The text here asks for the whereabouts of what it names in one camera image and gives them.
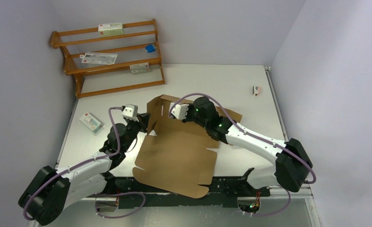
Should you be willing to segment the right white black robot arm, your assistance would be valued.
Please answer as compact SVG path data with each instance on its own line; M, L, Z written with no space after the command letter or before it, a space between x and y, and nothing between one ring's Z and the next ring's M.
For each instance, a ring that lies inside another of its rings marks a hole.
M182 122L194 122L205 129L214 140L244 148L267 160L271 165L245 173L246 180L240 189L251 196L266 186L280 186L290 192L298 192L312 173L312 162L302 143L297 139L277 140L252 131L224 110L220 114L214 100L207 96L195 99L191 104L172 104L171 117Z

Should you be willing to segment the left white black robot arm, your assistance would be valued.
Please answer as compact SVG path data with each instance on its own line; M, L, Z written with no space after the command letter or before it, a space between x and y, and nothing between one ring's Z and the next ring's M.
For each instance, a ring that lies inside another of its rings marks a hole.
M146 132L150 113L123 116L126 124L113 123L107 140L98 152L73 166L41 168L18 200L25 219L45 226L53 222L71 204L92 194L105 197L116 191L110 170L126 157L140 132Z

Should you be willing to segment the brown cardboard box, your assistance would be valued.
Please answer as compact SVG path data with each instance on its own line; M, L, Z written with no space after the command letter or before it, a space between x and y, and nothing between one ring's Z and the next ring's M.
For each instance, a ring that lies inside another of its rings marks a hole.
M194 122L169 118L170 104L177 100L161 95L147 103L147 135L132 173L140 183L198 199L208 194L220 142Z

